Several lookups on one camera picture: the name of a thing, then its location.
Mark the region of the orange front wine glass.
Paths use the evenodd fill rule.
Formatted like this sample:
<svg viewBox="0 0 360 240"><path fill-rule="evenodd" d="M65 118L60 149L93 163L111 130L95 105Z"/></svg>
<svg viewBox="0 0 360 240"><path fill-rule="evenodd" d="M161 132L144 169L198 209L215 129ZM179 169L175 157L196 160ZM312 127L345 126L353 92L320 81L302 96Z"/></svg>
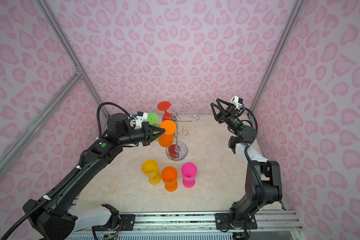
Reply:
<svg viewBox="0 0 360 240"><path fill-rule="evenodd" d="M161 123L160 128L164 129L165 132L159 137L159 145L163 148L168 148L173 144L177 125L171 120L166 120Z"/></svg>

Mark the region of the orange wine glass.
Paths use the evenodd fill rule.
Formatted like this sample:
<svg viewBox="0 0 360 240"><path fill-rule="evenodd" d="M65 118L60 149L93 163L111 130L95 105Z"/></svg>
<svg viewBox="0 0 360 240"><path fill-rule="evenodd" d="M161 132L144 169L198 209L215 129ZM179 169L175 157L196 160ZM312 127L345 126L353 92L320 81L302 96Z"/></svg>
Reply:
<svg viewBox="0 0 360 240"><path fill-rule="evenodd" d="M161 172L162 181L168 192L174 192L178 188L178 171L174 167L166 167Z"/></svg>
<svg viewBox="0 0 360 240"><path fill-rule="evenodd" d="M163 148L168 148L173 144L177 125L171 120L166 120L161 123L160 128L164 129L165 132L159 137L159 145Z"/></svg>

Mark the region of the green plastic wine glass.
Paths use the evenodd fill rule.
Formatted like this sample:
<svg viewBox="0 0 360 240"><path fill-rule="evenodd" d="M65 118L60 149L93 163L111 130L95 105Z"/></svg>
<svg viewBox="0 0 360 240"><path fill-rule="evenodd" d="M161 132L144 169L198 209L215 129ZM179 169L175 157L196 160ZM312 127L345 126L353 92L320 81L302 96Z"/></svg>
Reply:
<svg viewBox="0 0 360 240"><path fill-rule="evenodd" d="M150 143L148 142L148 134L149 134L149 130L150 128L146 126L146 124L150 124L150 125L153 125L153 124L156 124L157 121L159 120L159 116L155 113L149 113L148 114L148 121L147 122L144 122L143 123L143 127L144 127L144 133L146 135L146 143L147 145L149 145Z"/></svg>

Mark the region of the red plastic wine glass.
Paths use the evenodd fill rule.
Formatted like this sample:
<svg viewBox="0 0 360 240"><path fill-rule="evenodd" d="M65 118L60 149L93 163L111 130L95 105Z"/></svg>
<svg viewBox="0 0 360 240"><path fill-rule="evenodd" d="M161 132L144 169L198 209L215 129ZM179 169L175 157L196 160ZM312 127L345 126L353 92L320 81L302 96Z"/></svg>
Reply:
<svg viewBox="0 0 360 240"><path fill-rule="evenodd" d="M157 105L157 109L161 112L163 112L162 121L173 121L173 116L171 113L169 113L169 109L172 107L171 103L168 101L160 102Z"/></svg>

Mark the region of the yellow plastic wine glass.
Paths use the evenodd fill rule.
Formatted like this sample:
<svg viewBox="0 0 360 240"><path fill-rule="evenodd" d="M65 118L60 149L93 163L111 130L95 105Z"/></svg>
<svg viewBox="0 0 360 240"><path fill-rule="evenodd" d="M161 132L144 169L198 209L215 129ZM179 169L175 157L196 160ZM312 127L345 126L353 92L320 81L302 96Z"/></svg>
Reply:
<svg viewBox="0 0 360 240"><path fill-rule="evenodd" d="M146 160L142 164L142 172L149 179L151 185L157 185L161 182L161 175L159 174L159 164L155 160Z"/></svg>

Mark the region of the orange back wine glass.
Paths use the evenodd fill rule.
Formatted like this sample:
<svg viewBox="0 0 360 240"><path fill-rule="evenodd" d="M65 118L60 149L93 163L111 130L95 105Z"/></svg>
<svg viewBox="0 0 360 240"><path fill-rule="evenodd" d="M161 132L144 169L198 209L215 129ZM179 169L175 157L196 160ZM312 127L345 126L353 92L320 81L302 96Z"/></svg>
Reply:
<svg viewBox="0 0 360 240"><path fill-rule="evenodd" d="M166 167L161 172L162 181L168 192L174 192L178 188L178 171L174 167Z"/></svg>

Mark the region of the pink plastic wine glass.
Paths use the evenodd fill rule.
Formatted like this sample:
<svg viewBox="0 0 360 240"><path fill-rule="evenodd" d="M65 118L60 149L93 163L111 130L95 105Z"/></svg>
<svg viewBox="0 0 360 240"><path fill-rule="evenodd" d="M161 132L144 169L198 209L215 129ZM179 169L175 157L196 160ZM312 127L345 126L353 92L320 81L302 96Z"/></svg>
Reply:
<svg viewBox="0 0 360 240"><path fill-rule="evenodd" d="M194 187L198 173L197 166L194 163L185 163L181 167L181 173L183 177L183 185L186 188Z"/></svg>

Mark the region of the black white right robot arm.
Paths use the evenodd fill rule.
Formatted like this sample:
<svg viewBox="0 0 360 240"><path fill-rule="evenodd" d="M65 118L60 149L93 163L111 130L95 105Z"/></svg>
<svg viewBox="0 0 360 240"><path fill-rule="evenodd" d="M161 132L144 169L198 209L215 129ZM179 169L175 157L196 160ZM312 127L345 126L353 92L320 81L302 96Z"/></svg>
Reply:
<svg viewBox="0 0 360 240"><path fill-rule="evenodd" d="M243 99L237 96L230 102L217 99L211 103L211 108L214 119L219 124L226 124L232 133L228 147L247 162L245 194L232 204L225 220L217 221L217 229L222 232L243 230L245 237L248 237L255 214L264 206L282 199L280 165L262 157L252 147L259 125L252 111L245 107Z"/></svg>

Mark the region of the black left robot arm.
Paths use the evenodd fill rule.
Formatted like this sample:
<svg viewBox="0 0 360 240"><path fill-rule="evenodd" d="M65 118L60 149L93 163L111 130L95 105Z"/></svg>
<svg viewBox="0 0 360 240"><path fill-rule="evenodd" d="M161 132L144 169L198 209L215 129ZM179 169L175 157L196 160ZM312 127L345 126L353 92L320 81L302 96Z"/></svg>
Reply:
<svg viewBox="0 0 360 240"><path fill-rule="evenodd" d="M95 226L120 228L119 211L109 204L83 214L69 213L69 208L85 186L124 148L139 143L148 146L168 132L149 122L142 122L140 128L132 127L131 121L124 113L112 115L107 120L107 130L81 153L78 165L45 197L25 203L25 218L46 240L64 240L73 232Z"/></svg>

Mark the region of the chrome wine glass rack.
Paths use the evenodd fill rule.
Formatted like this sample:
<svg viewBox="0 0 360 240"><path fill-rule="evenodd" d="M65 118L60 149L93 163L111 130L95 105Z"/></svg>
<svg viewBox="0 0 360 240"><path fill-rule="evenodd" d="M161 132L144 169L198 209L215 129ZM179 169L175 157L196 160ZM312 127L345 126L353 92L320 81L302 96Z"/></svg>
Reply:
<svg viewBox="0 0 360 240"><path fill-rule="evenodd" d="M190 116L191 120L181 120L181 117L184 116L191 109L191 104L184 103L182 105L182 109L184 110L182 114L173 111L170 117L170 120L172 120L176 124L177 130L173 134L174 135L173 143L169 147L167 147L166 154L167 157L174 162L181 162L187 157L189 152L187 145L179 141L179 136L185 137L189 134L189 131L187 129L181 129L181 131L179 131L180 129L179 123L197 122L200 119L199 115L193 114Z"/></svg>

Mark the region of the aluminium frame post left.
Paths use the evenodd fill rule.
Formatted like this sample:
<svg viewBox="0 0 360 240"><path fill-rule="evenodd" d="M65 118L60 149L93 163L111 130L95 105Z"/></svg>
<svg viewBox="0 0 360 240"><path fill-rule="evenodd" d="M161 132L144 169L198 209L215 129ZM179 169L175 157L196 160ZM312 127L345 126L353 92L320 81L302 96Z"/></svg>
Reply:
<svg viewBox="0 0 360 240"><path fill-rule="evenodd" d="M77 71L77 74L79 75L80 79L86 85L86 88L89 90L89 93L92 95L95 103L97 105L101 104L103 102L102 98L100 97L100 95L96 91L94 85L90 81L90 78L88 77L86 71L84 70L84 67L80 63L79 58L78 58L77 54L75 53L71 42L67 38L63 29L61 28L58 18L56 17L53 10L51 9L51 6L49 5L48 1L35 1L35 2L39 6L41 12L43 13L44 17L46 18L51 29L54 31L57 39L59 40L60 44L62 45L62 48L65 50L68 58L73 63L73 66L75 67L75 69Z"/></svg>

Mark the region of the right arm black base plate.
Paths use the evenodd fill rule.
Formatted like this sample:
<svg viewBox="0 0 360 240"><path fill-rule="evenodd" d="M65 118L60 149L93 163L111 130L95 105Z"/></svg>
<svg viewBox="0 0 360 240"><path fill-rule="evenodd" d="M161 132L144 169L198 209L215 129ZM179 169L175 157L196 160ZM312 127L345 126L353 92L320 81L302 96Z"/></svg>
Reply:
<svg viewBox="0 0 360 240"><path fill-rule="evenodd" d="M215 224L216 229L221 231L227 231L227 230L244 230L244 221L236 221L234 222L231 220L231 217L228 212L226 213L217 213L214 214L215 217ZM257 230L258 224L255 216L252 216L251 218L248 218L248 230Z"/></svg>

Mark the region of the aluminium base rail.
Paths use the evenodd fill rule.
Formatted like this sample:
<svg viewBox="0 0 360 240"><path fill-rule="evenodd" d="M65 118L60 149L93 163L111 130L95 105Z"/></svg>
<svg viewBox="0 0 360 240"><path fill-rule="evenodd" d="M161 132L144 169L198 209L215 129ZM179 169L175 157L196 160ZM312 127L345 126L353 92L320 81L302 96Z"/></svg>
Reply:
<svg viewBox="0 0 360 240"><path fill-rule="evenodd" d="M70 240L243 240L244 231L216 229L214 214L226 212L141 212L133 231L88 228L71 234ZM258 229L251 240L305 240L303 227L293 211L262 210L255 218Z"/></svg>

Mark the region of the aluminium frame post right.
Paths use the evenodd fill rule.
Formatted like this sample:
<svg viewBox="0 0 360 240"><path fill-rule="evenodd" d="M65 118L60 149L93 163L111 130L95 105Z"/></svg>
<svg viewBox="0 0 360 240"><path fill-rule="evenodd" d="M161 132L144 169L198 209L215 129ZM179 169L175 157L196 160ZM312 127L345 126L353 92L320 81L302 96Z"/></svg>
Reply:
<svg viewBox="0 0 360 240"><path fill-rule="evenodd" d="M297 0L294 2L294 5L292 7L291 13L289 14L287 18L287 22L285 24L285 27L281 31L279 40L277 41L276 47L273 51L273 54L271 55L270 61L267 65L266 71L263 75L263 78L260 82L259 89L256 92L256 95L254 97L253 104L251 105L250 110L254 113L257 106L259 105L259 102L261 101L260 98L262 96L262 93L264 92L264 89L271 78L271 73L273 72L275 66L277 65L277 62L282 55L284 48L286 44L288 43L288 39L297 24L298 18L300 17L301 13L304 11L305 5L307 1L304 0Z"/></svg>

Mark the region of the aluminium diagonal frame bar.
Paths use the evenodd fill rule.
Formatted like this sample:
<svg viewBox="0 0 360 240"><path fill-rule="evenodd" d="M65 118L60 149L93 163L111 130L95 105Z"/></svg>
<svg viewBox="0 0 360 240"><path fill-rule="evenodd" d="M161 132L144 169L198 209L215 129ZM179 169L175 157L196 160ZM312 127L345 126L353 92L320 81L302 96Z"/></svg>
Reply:
<svg viewBox="0 0 360 240"><path fill-rule="evenodd" d="M20 137L11 145L8 151L0 158L0 180L9 168L18 159L19 155L30 144L35 136L40 132L44 125L48 122L55 111L69 96L78 82L82 79L82 72L75 73L69 82L58 92L56 96L46 105L41 113L31 122Z"/></svg>

